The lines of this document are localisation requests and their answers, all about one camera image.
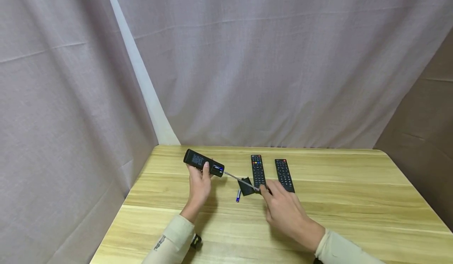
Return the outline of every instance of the metal rod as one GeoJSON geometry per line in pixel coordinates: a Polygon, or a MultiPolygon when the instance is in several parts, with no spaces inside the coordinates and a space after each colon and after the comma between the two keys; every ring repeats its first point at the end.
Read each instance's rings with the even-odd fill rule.
{"type": "Polygon", "coordinates": [[[229,172],[225,172],[225,171],[224,171],[223,173],[224,173],[224,174],[227,174],[227,175],[229,175],[230,177],[233,177],[233,178],[235,178],[236,180],[240,181],[241,183],[247,184],[247,186],[250,186],[251,188],[253,188],[253,189],[254,189],[254,190],[256,190],[257,192],[259,192],[259,191],[260,191],[260,189],[259,189],[259,188],[257,188],[257,187],[254,187],[253,185],[251,185],[251,184],[249,184],[249,183],[246,183],[245,181],[241,180],[240,178],[236,178],[235,176],[233,176],[233,175],[232,175],[232,174],[230,174],[229,172]]]}

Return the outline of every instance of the black remote control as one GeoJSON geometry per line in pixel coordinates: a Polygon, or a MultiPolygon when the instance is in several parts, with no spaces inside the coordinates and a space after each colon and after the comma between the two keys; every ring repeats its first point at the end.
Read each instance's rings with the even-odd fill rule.
{"type": "Polygon", "coordinates": [[[275,159],[275,168],[277,168],[278,181],[288,192],[294,192],[293,180],[289,173],[288,163],[286,159],[275,159]]]}
{"type": "Polygon", "coordinates": [[[263,160],[261,155],[252,155],[252,172],[253,172],[253,185],[260,187],[260,184],[266,185],[266,177],[264,176],[263,160]]]}
{"type": "Polygon", "coordinates": [[[203,156],[191,149],[187,149],[184,156],[184,163],[194,166],[199,170],[203,169],[204,163],[206,161],[209,162],[209,173],[217,175],[217,177],[222,177],[225,166],[220,164],[219,162],[209,159],[208,157],[203,156]]]}

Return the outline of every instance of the curtain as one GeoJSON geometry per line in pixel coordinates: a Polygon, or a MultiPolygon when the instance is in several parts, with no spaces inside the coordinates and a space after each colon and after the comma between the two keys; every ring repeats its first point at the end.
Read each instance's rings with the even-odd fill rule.
{"type": "Polygon", "coordinates": [[[109,0],[0,0],[0,263],[86,263],[157,144],[109,0]]]}
{"type": "Polygon", "coordinates": [[[372,148],[453,0],[118,0],[181,144],[372,148]]]}

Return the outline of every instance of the beige sleeve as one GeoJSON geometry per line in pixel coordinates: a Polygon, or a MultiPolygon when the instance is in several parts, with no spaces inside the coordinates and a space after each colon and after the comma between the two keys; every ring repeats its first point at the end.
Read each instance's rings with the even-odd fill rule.
{"type": "Polygon", "coordinates": [[[326,229],[315,252],[324,264],[383,264],[384,262],[364,252],[351,241],[326,229]]]}
{"type": "Polygon", "coordinates": [[[142,264],[181,263],[195,236],[194,225],[181,215],[173,217],[142,264]]]}

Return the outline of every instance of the wood grain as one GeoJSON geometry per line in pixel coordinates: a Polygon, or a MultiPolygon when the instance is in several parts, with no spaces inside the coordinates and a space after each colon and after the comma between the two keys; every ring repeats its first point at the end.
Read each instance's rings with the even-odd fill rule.
{"type": "MultiPolygon", "coordinates": [[[[141,263],[187,201],[187,148],[250,177],[250,155],[261,154],[266,179],[274,159],[287,159],[307,213],[385,263],[453,263],[453,234],[391,159],[378,150],[157,146],[92,259],[93,264],[141,263]]],[[[241,197],[238,182],[214,177],[196,231],[200,251],[184,263],[313,263],[313,255],[271,229],[260,195],[241,197]]]]}

